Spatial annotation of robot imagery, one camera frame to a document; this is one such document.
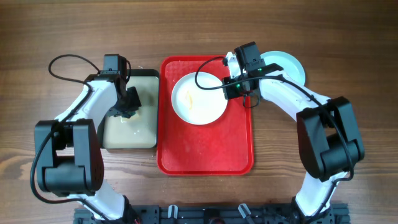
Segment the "pale green plate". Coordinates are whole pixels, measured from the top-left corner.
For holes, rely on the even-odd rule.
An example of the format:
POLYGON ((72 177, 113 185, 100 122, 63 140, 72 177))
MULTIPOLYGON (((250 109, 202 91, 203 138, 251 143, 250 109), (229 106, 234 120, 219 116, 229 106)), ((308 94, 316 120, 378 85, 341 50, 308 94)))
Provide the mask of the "pale green plate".
POLYGON ((291 54, 282 51, 270 51, 261 54, 265 63, 276 63, 297 83, 304 85, 306 81, 305 70, 302 64, 291 54))

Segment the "green and yellow sponge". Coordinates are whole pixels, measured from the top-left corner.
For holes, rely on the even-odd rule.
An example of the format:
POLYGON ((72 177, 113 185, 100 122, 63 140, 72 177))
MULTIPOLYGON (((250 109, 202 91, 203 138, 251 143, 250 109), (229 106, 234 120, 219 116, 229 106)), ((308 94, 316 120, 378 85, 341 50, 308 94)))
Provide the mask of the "green and yellow sponge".
POLYGON ((122 120, 127 120, 127 119, 136 119, 139 117, 139 113, 137 111, 131 111, 128 113, 124 113, 121 115, 122 120))

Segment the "white plate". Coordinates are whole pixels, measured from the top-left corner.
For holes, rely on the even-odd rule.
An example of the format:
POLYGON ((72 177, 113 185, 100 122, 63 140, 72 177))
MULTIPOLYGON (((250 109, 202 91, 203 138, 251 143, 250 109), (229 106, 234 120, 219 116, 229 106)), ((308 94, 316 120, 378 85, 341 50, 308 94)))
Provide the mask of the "white plate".
POLYGON ((228 105, 221 85, 221 80, 210 73, 189 73, 172 89, 172 108, 186 123, 210 124, 223 115, 228 105))

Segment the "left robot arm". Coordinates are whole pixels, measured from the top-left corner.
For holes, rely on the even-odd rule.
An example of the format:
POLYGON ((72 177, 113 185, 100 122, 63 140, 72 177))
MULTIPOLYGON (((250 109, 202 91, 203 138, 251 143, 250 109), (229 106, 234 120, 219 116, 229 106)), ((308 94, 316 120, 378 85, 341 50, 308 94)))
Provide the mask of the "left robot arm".
POLYGON ((35 125, 30 188, 37 199, 78 202, 100 223, 140 223, 127 197, 104 179, 99 138, 106 117, 130 118, 141 107, 137 90, 126 86, 131 72, 125 57, 106 54, 103 69, 80 82, 83 91, 69 108, 35 125))

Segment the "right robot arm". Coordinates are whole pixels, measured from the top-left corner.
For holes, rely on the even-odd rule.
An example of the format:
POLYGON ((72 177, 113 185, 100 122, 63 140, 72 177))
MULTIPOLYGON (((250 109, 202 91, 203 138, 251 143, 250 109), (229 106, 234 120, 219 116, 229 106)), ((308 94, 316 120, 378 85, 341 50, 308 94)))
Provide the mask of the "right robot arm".
POLYGON ((300 160, 306 170, 294 197, 302 220, 324 216, 341 182, 351 181, 354 166, 364 159, 364 145, 352 104, 305 87, 305 71, 291 54, 260 53, 255 42, 228 52, 223 59, 229 76, 222 80, 226 99, 251 93, 277 105, 297 125, 300 160))

